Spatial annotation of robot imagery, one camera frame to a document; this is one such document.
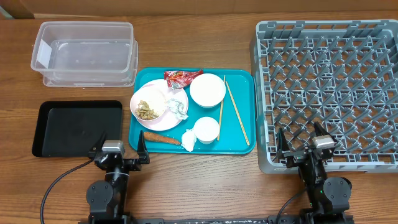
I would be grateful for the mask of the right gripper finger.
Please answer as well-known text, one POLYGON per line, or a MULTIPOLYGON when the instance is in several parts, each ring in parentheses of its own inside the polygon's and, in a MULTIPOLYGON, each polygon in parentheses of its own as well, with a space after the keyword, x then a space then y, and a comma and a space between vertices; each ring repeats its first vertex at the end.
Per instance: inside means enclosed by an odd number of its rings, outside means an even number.
POLYGON ((279 131, 277 133, 277 154, 276 154, 275 158, 277 160, 283 159, 284 154, 289 153, 289 152, 290 152, 290 147, 285 138, 285 134, 284 134, 282 128, 279 128, 279 131))
POLYGON ((323 128, 323 126, 318 121, 314 122, 313 127, 315 130, 316 137, 329 135, 329 133, 323 128))

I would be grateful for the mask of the red snack wrapper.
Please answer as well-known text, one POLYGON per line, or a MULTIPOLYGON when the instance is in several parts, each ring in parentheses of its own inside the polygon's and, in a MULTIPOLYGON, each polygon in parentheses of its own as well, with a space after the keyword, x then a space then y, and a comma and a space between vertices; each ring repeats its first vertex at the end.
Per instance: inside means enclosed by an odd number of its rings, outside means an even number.
POLYGON ((167 86, 173 90, 182 89, 191 84, 191 82, 199 75, 203 74, 203 70, 196 72, 187 71, 165 71, 164 80, 167 82, 167 86))

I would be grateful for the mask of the foil ball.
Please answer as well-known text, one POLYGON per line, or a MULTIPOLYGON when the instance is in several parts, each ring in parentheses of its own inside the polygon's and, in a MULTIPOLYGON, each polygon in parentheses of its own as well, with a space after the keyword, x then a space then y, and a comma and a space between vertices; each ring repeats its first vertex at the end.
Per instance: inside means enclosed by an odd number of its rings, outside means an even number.
POLYGON ((187 105, 184 102, 171 98, 167 101, 167 107, 177 119, 185 120, 188 118, 187 105))

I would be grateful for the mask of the white tissue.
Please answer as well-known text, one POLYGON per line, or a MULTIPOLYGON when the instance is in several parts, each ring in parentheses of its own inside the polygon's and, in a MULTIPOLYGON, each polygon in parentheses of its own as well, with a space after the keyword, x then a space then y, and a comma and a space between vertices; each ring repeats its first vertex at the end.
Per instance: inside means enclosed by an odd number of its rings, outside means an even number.
POLYGON ((192 152, 194 145, 197 141, 197 137, 192 129, 187 129, 182 135, 181 146, 185 148, 186 151, 192 152))

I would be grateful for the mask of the white bowl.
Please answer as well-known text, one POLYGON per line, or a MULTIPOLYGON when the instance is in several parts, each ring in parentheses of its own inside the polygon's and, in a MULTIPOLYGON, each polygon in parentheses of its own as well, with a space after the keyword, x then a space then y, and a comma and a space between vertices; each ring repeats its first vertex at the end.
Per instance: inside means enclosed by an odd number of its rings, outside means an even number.
POLYGON ((203 108, 212 108, 224 99, 226 94, 226 85, 217 75, 204 73, 196 78, 190 84, 190 96, 193 101, 203 108))

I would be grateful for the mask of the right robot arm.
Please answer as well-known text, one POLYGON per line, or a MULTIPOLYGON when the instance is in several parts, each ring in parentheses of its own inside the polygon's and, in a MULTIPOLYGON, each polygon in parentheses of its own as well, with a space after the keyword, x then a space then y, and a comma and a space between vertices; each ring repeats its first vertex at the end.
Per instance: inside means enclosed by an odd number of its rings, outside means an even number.
POLYGON ((320 123, 313 124, 315 136, 312 143, 301 151, 291 151, 282 129, 277 137, 277 158, 286 160, 286 167, 298 169, 304 189, 284 203, 270 223, 353 223, 347 217, 352 183, 344 177, 328 177, 323 161, 334 155, 336 140, 320 123), (310 208, 301 209, 298 215, 283 215, 284 209, 303 193, 307 193, 310 208))

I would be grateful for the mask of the white cup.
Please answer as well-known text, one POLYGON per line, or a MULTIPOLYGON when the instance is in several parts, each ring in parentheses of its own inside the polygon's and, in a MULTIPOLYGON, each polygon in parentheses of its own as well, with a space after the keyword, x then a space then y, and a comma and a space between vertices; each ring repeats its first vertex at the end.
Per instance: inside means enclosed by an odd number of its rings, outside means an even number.
POLYGON ((197 139, 203 144, 211 144, 220 133, 219 123, 211 117, 198 119, 193 127, 197 139))

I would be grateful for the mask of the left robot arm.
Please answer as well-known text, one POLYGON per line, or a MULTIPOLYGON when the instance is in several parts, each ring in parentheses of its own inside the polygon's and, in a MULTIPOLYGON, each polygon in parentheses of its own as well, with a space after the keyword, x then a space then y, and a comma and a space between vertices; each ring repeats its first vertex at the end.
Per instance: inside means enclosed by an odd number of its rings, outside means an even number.
POLYGON ((90 206, 89 223, 137 223, 124 211, 129 182, 129 173, 140 171, 143 164, 149 164, 144 133, 140 132, 137 159, 124 158, 124 144, 121 140, 107 140, 103 133, 89 150, 88 157, 95 166, 105 171, 104 180, 91 184, 86 191, 90 206))

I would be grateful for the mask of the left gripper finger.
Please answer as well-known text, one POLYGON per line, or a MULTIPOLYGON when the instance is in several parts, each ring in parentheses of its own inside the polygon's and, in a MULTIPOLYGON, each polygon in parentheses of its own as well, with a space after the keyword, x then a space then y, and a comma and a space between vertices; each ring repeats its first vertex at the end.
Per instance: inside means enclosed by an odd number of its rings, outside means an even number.
POLYGON ((106 133, 102 132, 101 136, 99 139, 94 143, 94 145, 90 148, 89 152, 96 152, 97 150, 100 150, 106 140, 106 133))
POLYGON ((148 159, 149 158, 143 130, 141 130, 140 134, 139 134, 139 140, 137 143, 137 154, 139 156, 139 159, 148 159))

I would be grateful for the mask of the pink bowl with food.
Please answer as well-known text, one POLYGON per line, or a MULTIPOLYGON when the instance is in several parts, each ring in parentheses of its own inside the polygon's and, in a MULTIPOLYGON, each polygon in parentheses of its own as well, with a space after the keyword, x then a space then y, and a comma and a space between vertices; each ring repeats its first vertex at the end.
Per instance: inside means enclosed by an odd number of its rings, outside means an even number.
POLYGON ((153 121, 165 113, 166 97, 157 88, 147 86, 133 94, 129 106, 132 115, 139 121, 153 121))

